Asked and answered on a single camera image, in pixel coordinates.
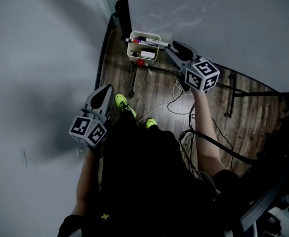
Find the white container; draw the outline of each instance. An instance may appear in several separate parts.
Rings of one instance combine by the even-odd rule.
[[[147,34],[147,33],[142,33],[142,32],[132,32],[130,34],[130,39],[137,39],[138,37],[145,37],[145,38],[150,38],[153,40],[161,40],[161,37],[155,34]],[[142,58],[142,57],[134,57],[132,56],[133,52],[141,52],[141,49],[143,48],[148,48],[148,49],[152,49],[155,52],[155,58],[154,59],[146,59],[146,58]],[[144,62],[148,65],[152,65],[156,58],[158,57],[158,52],[159,52],[159,46],[151,46],[151,45],[143,45],[141,43],[137,44],[137,43],[132,43],[129,42],[128,43],[128,49],[127,49],[127,55],[130,61],[132,62],[137,62],[137,60],[141,59],[144,60]]]

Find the white wall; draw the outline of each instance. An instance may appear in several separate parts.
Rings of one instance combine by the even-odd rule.
[[[0,237],[57,236],[83,163],[67,135],[94,90],[103,0],[0,0]]]
[[[132,29],[289,92],[289,0],[128,0]]]

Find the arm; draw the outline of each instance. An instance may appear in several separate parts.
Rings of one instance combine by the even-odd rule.
[[[87,150],[81,176],[76,189],[76,206],[72,212],[84,216],[97,196],[99,158]]]
[[[199,93],[192,89],[195,98],[195,120],[196,131],[201,132],[210,138],[217,140],[211,120],[208,100],[205,93]],[[198,167],[212,178],[216,173],[224,170],[225,167],[220,160],[219,148],[211,142],[196,136],[196,148]]]

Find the wooden floor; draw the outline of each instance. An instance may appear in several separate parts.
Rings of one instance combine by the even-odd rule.
[[[100,85],[112,84],[115,93],[121,93],[129,100],[133,70],[126,55],[126,47],[121,41],[122,32],[120,27],[111,30],[104,57]],[[154,64],[156,67],[174,69],[165,59],[163,52]],[[230,71],[221,70],[219,82],[230,85],[228,76]],[[237,88],[246,92],[268,91],[270,89],[260,85],[241,75],[237,75]],[[173,98],[172,89],[177,77],[163,72],[148,71],[138,69],[134,97],[129,100],[130,105],[136,111],[137,120],[148,114],[157,105],[167,102]],[[175,87],[174,95],[178,96],[180,90]],[[172,103],[170,109],[176,113],[187,113],[193,104],[193,96],[187,92],[185,96],[178,99],[180,103]],[[285,102],[278,97],[237,97],[235,99],[232,118],[226,118],[224,114],[229,112],[232,91],[216,86],[207,93],[210,111],[213,119],[221,129],[224,136],[233,145],[233,150],[243,156],[255,158],[260,152],[264,141],[265,133],[279,129],[279,118],[287,114],[283,112]],[[150,117],[154,118],[161,130],[170,130],[178,138],[179,134],[189,129],[188,115],[177,115],[167,110],[167,104],[161,105]],[[119,118],[120,112],[115,107],[113,119]],[[146,118],[139,124],[143,126]],[[218,141],[230,147],[226,140],[220,135],[214,126]],[[220,151],[223,164],[230,169],[231,156]],[[193,150],[193,162],[197,164],[196,146]],[[235,173],[242,175],[249,166],[239,160],[234,159],[232,167]]]

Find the sneaker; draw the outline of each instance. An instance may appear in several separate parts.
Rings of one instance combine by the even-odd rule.
[[[152,125],[158,125],[153,118],[148,118],[146,120],[146,129],[150,128]]]
[[[117,94],[115,96],[116,105],[124,112],[125,110],[129,110],[132,112],[134,117],[136,117],[135,111],[129,106],[128,101],[122,94]]]

